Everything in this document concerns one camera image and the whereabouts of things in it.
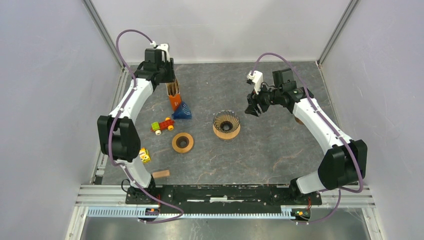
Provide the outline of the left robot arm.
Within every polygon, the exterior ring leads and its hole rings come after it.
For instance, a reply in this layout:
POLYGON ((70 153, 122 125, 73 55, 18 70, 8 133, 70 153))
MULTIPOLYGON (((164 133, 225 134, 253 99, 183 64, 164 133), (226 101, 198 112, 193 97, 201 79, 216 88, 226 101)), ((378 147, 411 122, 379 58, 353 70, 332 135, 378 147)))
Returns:
POLYGON ((141 140, 135 121, 156 87, 173 83, 176 79, 169 45, 162 43, 155 48, 147 48, 141 69, 136 70, 132 77, 119 104, 108 115, 101 115, 97 119, 100 150, 109 156, 113 166, 121 167, 130 185, 139 189, 139 199, 151 204, 157 198, 157 190, 153 187, 152 175, 139 158, 141 140))

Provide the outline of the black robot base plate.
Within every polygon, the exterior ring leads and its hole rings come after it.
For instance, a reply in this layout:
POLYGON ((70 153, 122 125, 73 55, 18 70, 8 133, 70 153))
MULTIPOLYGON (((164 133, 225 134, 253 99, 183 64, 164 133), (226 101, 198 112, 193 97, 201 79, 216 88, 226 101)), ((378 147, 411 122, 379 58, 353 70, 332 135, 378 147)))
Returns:
POLYGON ((319 206, 318 192, 293 193, 288 185, 278 184, 164 184, 148 192, 130 186, 128 205, 147 205, 158 214, 277 214, 282 206, 319 206))

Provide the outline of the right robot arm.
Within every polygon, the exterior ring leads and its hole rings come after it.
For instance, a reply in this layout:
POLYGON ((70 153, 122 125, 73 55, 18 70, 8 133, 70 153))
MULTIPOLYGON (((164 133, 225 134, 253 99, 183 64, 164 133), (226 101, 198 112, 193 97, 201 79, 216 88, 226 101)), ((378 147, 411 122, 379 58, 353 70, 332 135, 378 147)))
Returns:
POLYGON ((289 199, 302 204, 309 194, 321 190, 342 189, 359 183, 357 192, 364 187, 368 147, 363 140, 353 140, 345 134, 321 109, 306 87, 298 87, 291 69, 272 73, 274 85, 268 86, 263 73, 257 70, 247 74, 246 82, 253 86, 247 95, 246 114, 260 116, 271 105, 280 105, 305 125, 321 147, 324 157, 317 170, 291 180, 289 199))

